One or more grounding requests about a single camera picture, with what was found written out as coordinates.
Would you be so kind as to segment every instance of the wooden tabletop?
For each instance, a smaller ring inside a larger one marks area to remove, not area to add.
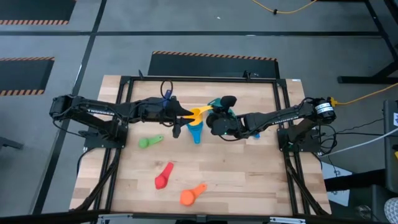
[[[104,76],[98,100],[114,103],[120,78]],[[286,81],[290,104],[299,104],[304,98],[300,80]],[[283,102],[282,91],[279,93]],[[174,82],[173,95],[185,109],[207,105],[224,95],[234,95],[238,99],[232,108],[236,114],[275,111],[272,85],[267,83]],[[160,82],[134,82],[132,101],[150,96],[160,97]],[[204,125],[201,144],[195,145],[187,127],[183,127],[180,137],[174,139],[172,129],[159,123],[130,124],[111,210],[131,213],[291,215],[287,176],[276,129],[276,125],[267,128],[260,139],[226,142],[211,135],[210,129]],[[164,140],[147,149],[138,147],[140,138],[156,134],[163,134]],[[302,152],[300,156],[307,188],[322,208],[330,213],[319,161],[310,153]],[[98,182],[103,157],[104,149],[95,149],[83,158],[70,208],[79,206],[93,190]],[[156,190],[154,179],[168,162],[174,163],[169,182],[166,188]],[[181,205],[181,191],[200,183],[208,185],[206,192],[192,206]],[[107,188],[104,188],[101,208],[104,207]],[[297,186],[295,190],[299,211],[302,212]]]

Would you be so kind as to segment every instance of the concrete floor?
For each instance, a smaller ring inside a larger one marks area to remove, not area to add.
[[[306,0],[262,0],[271,8],[293,10]],[[382,1],[371,0],[393,44],[398,33]],[[0,26],[2,30],[92,29],[100,0],[79,0],[67,26]],[[291,15],[276,15],[242,0],[108,0],[99,30],[250,30],[250,31],[375,31],[364,4],[319,2]],[[57,130],[48,116],[51,99],[71,92],[88,37],[0,37],[0,57],[55,57],[44,95],[0,97],[0,136],[25,144],[0,151],[0,216],[31,212]],[[103,75],[147,73],[153,50],[237,54],[278,58],[281,78],[299,78],[306,96],[333,96],[348,101],[383,85],[340,85],[339,75],[370,76],[392,62],[385,42],[364,37],[124,36],[97,37],[79,95],[96,98]],[[333,123],[342,130],[382,118],[382,102],[396,100],[398,89],[336,109]],[[70,131],[83,129],[71,122]],[[382,122],[360,129],[382,133]],[[338,149],[371,139],[339,136]],[[68,210],[75,185],[76,162],[83,140],[67,135],[43,212]],[[383,142],[331,157],[353,172],[384,167]]]

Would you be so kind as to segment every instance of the white cable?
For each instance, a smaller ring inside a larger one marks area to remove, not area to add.
[[[329,153],[329,154],[320,156],[319,158],[326,157],[326,156],[331,156],[331,155],[333,155],[333,154],[336,154],[336,153],[339,153],[339,152],[343,152],[343,151],[348,150],[348,149],[353,149],[353,148],[356,148],[356,147],[359,147],[359,146],[364,146],[364,145],[369,144],[369,143],[372,143],[372,142],[374,142],[374,141],[383,139],[383,138],[389,136],[390,134],[392,134],[392,133],[394,133],[394,132],[396,132],[396,131],[398,131],[398,128],[395,128],[394,130],[390,131],[389,133],[387,133],[387,134],[385,134],[385,135],[383,135],[383,136],[377,137],[377,138],[375,138],[375,139],[373,139],[373,140],[370,140],[370,141],[367,141],[367,142],[364,142],[364,143],[361,143],[361,144],[357,144],[357,145],[355,145],[355,146],[347,147],[347,148],[345,148],[345,149],[342,149],[342,150],[339,150],[339,151],[336,151],[336,152],[332,152],[332,153]]]

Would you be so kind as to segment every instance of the orange and black stripe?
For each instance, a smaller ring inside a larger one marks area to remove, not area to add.
[[[23,61],[23,60],[55,60],[55,58],[54,57],[0,58],[0,61]]]
[[[154,51],[152,54],[164,54],[164,55],[184,55],[184,56],[196,56],[196,57],[219,57],[219,58],[240,58],[240,59],[253,59],[253,60],[271,60],[277,61],[276,58],[269,57],[250,57],[241,55],[224,55],[224,54],[201,54],[201,53],[183,53],[183,52],[169,52],[169,51]]]
[[[1,90],[0,96],[41,95],[44,90]]]
[[[0,20],[0,25],[67,25],[63,20]]]

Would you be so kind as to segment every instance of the cable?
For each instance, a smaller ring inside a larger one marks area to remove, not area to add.
[[[383,136],[380,136],[380,137],[378,137],[378,138],[372,139],[372,140],[370,140],[370,141],[367,141],[367,142],[364,142],[364,143],[361,143],[361,144],[357,144],[357,145],[355,145],[355,146],[347,147],[347,148],[345,148],[345,149],[342,149],[342,150],[339,150],[339,151],[336,151],[336,152],[332,152],[332,153],[329,154],[329,156],[331,156],[331,155],[333,155],[333,154],[336,154],[336,153],[340,153],[340,152],[346,151],[346,150],[348,150],[348,149],[354,149],[354,148],[359,147],[359,146],[367,145],[367,144],[372,143],[372,142],[374,142],[374,141],[383,139],[383,138],[389,136],[390,134],[392,134],[392,133],[394,133],[394,132],[396,132],[396,131],[398,131],[398,128],[395,128],[394,130],[390,131],[389,133],[387,133],[387,134],[385,134],[385,135],[383,135]]]
[[[251,1],[254,2],[254,3],[256,3],[256,4],[258,4],[259,6],[263,7],[264,9],[267,9],[268,11],[274,13],[274,15],[275,15],[275,14],[277,14],[277,13],[281,13],[281,14],[293,14],[293,13],[295,13],[295,12],[299,12],[300,10],[305,9],[306,7],[309,7],[311,4],[317,2],[318,0],[314,0],[314,1],[312,1],[312,2],[310,2],[310,3],[308,3],[308,4],[306,4],[305,6],[301,7],[300,9],[296,9],[296,10],[290,11],[290,12],[278,11],[277,9],[272,10],[272,9],[269,9],[269,8],[263,6],[261,3],[257,2],[256,0],[251,0]]]
[[[321,148],[322,149],[329,149],[329,151],[327,151],[327,152],[323,152],[324,154],[329,154],[329,153],[331,153],[331,151],[337,146],[337,139],[336,139],[336,135],[337,135],[337,133],[336,133],[336,130],[334,129],[334,127],[333,126],[330,126],[330,125],[328,125],[328,124],[318,124],[319,125],[319,127],[320,126],[326,126],[326,127],[329,127],[329,128],[331,128],[332,130],[333,130],[333,134],[332,134],[332,136],[333,136],[333,138],[328,138],[328,139],[325,139],[325,140],[323,140],[322,141],[322,134],[321,134],[321,136],[320,136],[320,145],[321,145]],[[332,142],[332,144],[331,144],[331,146],[330,147],[325,147],[325,146],[322,146],[322,144],[323,143],[325,143],[325,142],[327,142],[327,141],[333,141]]]
[[[313,156],[315,156],[315,158],[318,159],[319,163],[321,164],[321,170],[322,170],[323,167],[322,167],[322,161],[321,161],[321,159],[319,159],[319,157],[317,156],[317,154],[316,154],[315,152],[311,152],[311,154],[313,154]]]
[[[382,90],[375,91],[375,92],[373,92],[373,93],[370,93],[370,94],[368,94],[368,95],[359,97],[358,99],[351,100],[351,101],[346,102],[346,103],[337,102],[337,100],[335,100],[333,97],[331,97],[331,99],[330,99],[330,101],[331,101],[331,106],[332,106],[332,107],[335,107],[336,105],[348,105],[348,104],[352,104],[352,103],[357,102],[357,101],[359,101],[359,100],[363,100],[363,99],[365,99],[365,98],[368,98],[369,96],[373,96],[373,95],[375,95],[375,94],[378,94],[378,93],[381,93],[381,92],[383,92],[383,91],[386,91],[386,90],[388,90],[388,89],[390,89],[390,88],[392,88],[392,87],[394,87],[394,86],[396,86],[396,85],[398,85],[398,83],[395,83],[395,84],[393,84],[393,85],[391,85],[391,86],[389,86],[389,87],[387,87],[387,88],[384,88],[384,89],[382,89]]]
[[[62,130],[62,131],[65,131],[66,133],[73,134],[73,135],[76,135],[76,136],[79,136],[79,137],[82,137],[82,138],[83,138],[83,136],[82,136],[81,134],[73,133],[73,132],[70,132],[70,131],[68,131],[68,130],[65,130],[65,129],[61,128],[60,126],[58,126],[57,124],[55,124],[55,120],[52,120],[52,124],[54,124],[54,126],[57,127],[58,129],[60,129],[60,130]]]
[[[162,81],[162,84],[160,84],[160,94],[162,95],[162,98],[164,98],[164,99],[166,99],[166,97],[163,95],[163,84],[164,84],[165,82],[169,82],[170,85],[172,86],[172,89],[170,90],[170,96],[171,96],[171,94],[173,93],[173,89],[174,89],[173,82],[172,82],[171,80],[164,80],[164,81]]]
[[[363,126],[370,125],[370,124],[373,124],[373,123],[378,122],[378,121],[382,121],[383,119],[384,119],[384,118],[376,119],[376,120],[374,120],[374,121],[372,121],[372,122],[370,122],[370,123],[362,124],[362,125],[360,125],[360,126],[355,126],[355,127],[353,127],[353,128],[347,128],[347,129],[344,129],[344,130],[342,130],[342,131],[338,131],[338,132],[336,132],[336,133],[339,134],[339,133],[343,133],[343,132],[345,132],[345,131],[354,130],[354,129],[356,129],[356,128],[362,128]]]
[[[83,154],[80,155],[79,160],[77,160],[76,176],[79,175],[79,169],[80,169],[80,162],[81,162],[81,159],[83,158],[83,156],[85,156],[85,154],[87,154],[87,152],[91,152],[91,150],[93,150],[93,149],[87,149],[87,151],[83,152]]]
[[[335,165],[331,162],[330,156],[328,156],[328,159],[329,159],[330,165],[333,166],[333,170],[335,170],[335,175],[336,175],[336,177],[337,177],[337,170],[336,170]]]

